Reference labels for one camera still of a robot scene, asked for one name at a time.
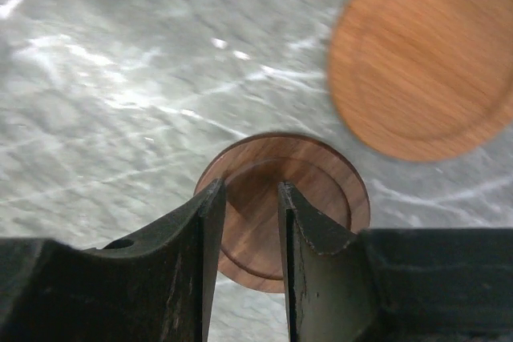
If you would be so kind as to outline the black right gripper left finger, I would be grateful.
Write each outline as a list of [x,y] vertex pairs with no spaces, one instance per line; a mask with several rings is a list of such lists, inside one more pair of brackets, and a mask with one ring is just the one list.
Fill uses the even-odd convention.
[[2,340],[205,341],[225,204],[217,179],[104,248],[2,239]]

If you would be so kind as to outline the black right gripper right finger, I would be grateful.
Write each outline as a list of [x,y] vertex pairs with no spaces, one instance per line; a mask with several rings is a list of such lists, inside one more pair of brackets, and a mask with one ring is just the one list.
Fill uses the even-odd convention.
[[512,331],[509,228],[346,229],[291,183],[278,215],[289,338],[493,338]]

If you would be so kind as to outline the light orange wooden coaster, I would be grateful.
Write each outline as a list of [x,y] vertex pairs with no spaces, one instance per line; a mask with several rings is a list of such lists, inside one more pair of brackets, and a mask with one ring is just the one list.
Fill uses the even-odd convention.
[[460,156],[512,120],[512,0],[349,0],[328,82],[348,128],[414,162]]

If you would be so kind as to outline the dark walnut wooden coaster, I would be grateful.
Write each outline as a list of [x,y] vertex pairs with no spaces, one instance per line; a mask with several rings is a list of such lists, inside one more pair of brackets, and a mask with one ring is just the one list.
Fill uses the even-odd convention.
[[319,139],[266,132],[222,150],[205,168],[196,192],[214,179],[226,186],[218,270],[252,290],[284,291],[277,185],[290,182],[317,209],[353,232],[370,224],[370,199],[353,164]]

